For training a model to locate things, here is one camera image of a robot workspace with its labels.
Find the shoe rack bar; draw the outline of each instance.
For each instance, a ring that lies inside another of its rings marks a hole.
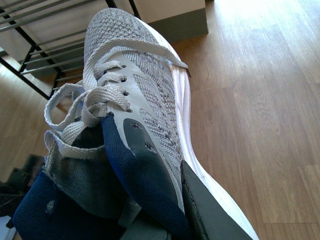
[[[27,11],[27,12],[24,12],[24,13],[22,13],[22,14],[18,14],[18,15],[16,15],[16,16],[12,16],[12,17],[10,17],[10,18],[8,18],[8,19],[2,20],[2,21],[0,21],[0,24],[8,23],[8,22],[10,22],[10,21],[12,21],[12,20],[20,19],[20,18],[23,18],[23,17],[25,17],[25,16],[29,16],[29,15],[31,15],[31,14],[38,13],[38,12],[40,12],[40,11],[43,11],[43,10],[46,10],[46,9],[55,7],[55,6],[59,5],[59,4],[66,3],[66,2],[68,2],[68,1],[70,1],[70,0],[55,1],[55,2],[53,2],[53,3],[51,3],[51,4],[48,4],[48,5],[45,5],[45,6],[36,8],[36,9],[33,9],[33,10],[31,10],[31,11]],[[9,11],[8,14],[9,14],[10,12],[12,12],[12,11],[13,11],[13,12],[17,12],[18,10],[17,10],[17,9],[13,9],[13,10]]]
[[[71,6],[67,6],[65,8],[61,8],[61,9],[58,9],[58,10],[55,10],[55,11],[52,11],[52,12],[48,12],[46,14],[43,14],[43,15],[40,15],[40,16],[36,16],[34,18],[31,18],[31,19],[27,19],[27,20],[24,20],[24,21],[21,21],[19,23],[16,23],[16,24],[12,24],[10,26],[5,26],[5,27],[2,27],[0,28],[0,33],[4,32],[4,31],[7,31],[7,30],[10,30],[10,29],[14,29],[14,28],[17,28],[17,27],[20,27],[20,26],[23,26],[23,25],[26,25],[26,24],[30,24],[30,23],[33,23],[33,22],[36,22],[36,21],[39,21],[41,19],[45,19],[47,17],[51,17],[53,15],[56,15],[56,14],[60,14],[60,13],[63,13],[65,11],[68,11],[68,10],[71,10],[71,9],[74,9],[74,8],[77,8],[77,7],[80,7],[80,6],[83,6],[83,5],[86,5],[86,4],[89,4],[89,3],[92,3],[92,2],[95,2],[97,0],[85,0],[85,1],[81,1],[79,3],[76,3],[76,4],[73,4]]]
[[[11,10],[7,10],[6,13],[1,13],[1,14],[0,14],[0,17],[3,17],[3,16],[5,16],[5,15],[11,14],[11,13],[18,12],[18,11],[20,11],[20,10],[22,10],[22,9],[26,9],[26,8],[32,7],[32,6],[34,6],[34,5],[43,3],[43,2],[45,2],[45,1],[48,1],[48,0],[37,0],[37,1],[34,1],[34,2],[31,2],[31,3],[25,4],[25,5],[18,6],[18,7],[16,7],[16,8],[11,9]]]
[[[48,49],[35,51],[35,52],[30,53],[30,55],[41,54],[41,53],[44,53],[44,52],[49,53],[49,52],[52,52],[53,50],[59,50],[59,49],[71,47],[73,45],[82,44],[84,42],[85,42],[85,39],[78,39],[78,40],[67,42],[67,43],[64,43],[64,44],[61,44],[61,45],[58,45],[58,46],[53,46],[53,47],[48,48]]]
[[[60,37],[57,37],[57,38],[54,38],[54,39],[51,39],[51,40],[48,40],[48,41],[43,41],[43,42],[38,43],[37,46],[40,46],[40,45],[43,45],[43,44],[52,43],[52,42],[55,42],[55,41],[58,41],[58,40],[61,40],[61,39],[72,37],[74,35],[82,34],[82,33],[85,33],[86,31],[87,30],[77,31],[77,32],[74,32],[74,33],[71,33],[71,34],[68,34],[68,35],[64,35],[64,36],[60,36]]]
[[[78,62],[78,61],[81,61],[83,59],[84,59],[83,56],[76,57],[76,58],[73,58],[73,59],[70,59],[70,60],[61,61],[59,63],[51,64],[51,65],[48,65],[48,66],[42,66],[42,67],[38,67],[38,68],[35,68],[35,69],[23,71],[23,72],[21,72],[21,75],[32,74],[32,73],[40,72],[42,70],[52,69],[54,67],[59,67],[59,66],[63,66],[63,65],[66,65],[66,64],[72,64],[74,62]]]
[[[36,59],[36,60],[26,61],[24,64],[26,64],[26,65],[27,65],[27,64],[33,64],[33,63],[38,63],[38,62],[41,62],[41,61],[44,61],[44,60],[61,57],[61,56],[63,56],[63,55],[68,55],[68,54],[77,52],[78,50],[81,50],[81,49],[84,49],[84,48],[85,48],[84,46],[78,47],[78,48],[75,48],[75,49],[71,49],[71,50],[67,50],[67,51],[61,52],[61,53],[57,53],[57,54],[54,54],[54,55],[50,55],[50,56],[47,56],[47,57],[44,57],[44,58],[38,58],[38,59]]]
[[[14,5],[18,5],[20,3],[23,3],[25,1],[26,0],[14,1],[14,2],[8,3],[7,5],[4,5],[4,6],[0,7],[0,9],[4,10],[4,9],[10,8],[10,7],[14,6]]]
[[[33,16],[33,14],[39,13],[41,11],[61,6],[64,3],[69,2],[70,0],[57,0],[55,2],[37,7],[35,9],[18,13],[21,10],[36,6],[38,4],[44,3],[48,0],[17,0],[14,2],[11,2],[9,4],[0,6],[0,17],[3,18],[3,20],[0,20],[0,25],[9,23],[9,25],[4,26],[0,28],[0,33],[15,29],[29,44],[30,49],[28,53],[26,54],[24,60],[22,61],[19,70],[16,70],[13,68],[10,64],[8,64],[2,57],[0,57],[0,64],[4,65],[6,68],[8,68],[13,74],[15,74],[18,78],[20,78],[22,81],[27,83],[31,88],[33,88],[37,93],[39,93],[41,96],[43,96],[45,99],[49,100],[50,97],[54,94],[56,90],[58,90],[60,87],[57,87],[59,82],[67,82],[76,78],[81,77],[81,74],[76,75],[68,75],[66,76],[66,73],[72,72],[73,70],[79,70],[83,68],[83,56],[75,57],[73,59],[63,60],[60,62],[56,62],[56,59],[65,56],[71,53],[75,53],[76,51],[81,51],[84,49],[84,46],[81,45],[85,42],[84,39],[78,39],[73,41],[68,41],[63,44],[55,45],[55,42],[59,40],[67,40],[69,37],[85,33],[86,30],[81,30],[77,32],[72,32],[70,34],[59,36],[54,39],[49,39],[42,42],[35,42],[21,27],[51,16],[54,16],[59,13],[63,13],[66,11],[71,11],[72,9],[75,9],[80,6],[84,6],[90,3],[93,3],[97,0],[81,0],[77,3],[71,4],[69,6],[60,7],[59,9],[55,8],[55,10],[50,11],[45,14],[41,14],[38,16]],[[114,0],[105,0],[106,4],[109,8],[116,8],[116,4]],[[132,10],[134,12],[134,16],[137,18],[140,18],[138,10],[136,8],[136,5],[134,3],[134,0],[129,0],[129,3],[132,7]],[[46,48],[45,44],[51,44],[52,47]],[[47,65],[36,67],[33,69],[33,65],[39,65],[43,62],[47,62]],[[65,69],[68,64],[76,65],[75,67],[69,67],[68,69]],[[30,82],[25,75],[27,74],[33,74],[38,73],[43,70],[49,70],[54,69],[56,71],[56,76],[54,78],[53,86],[51,93],[47,95],[44,93],[41,89],[39,89],[37,86],[35,86],[32,82]]]

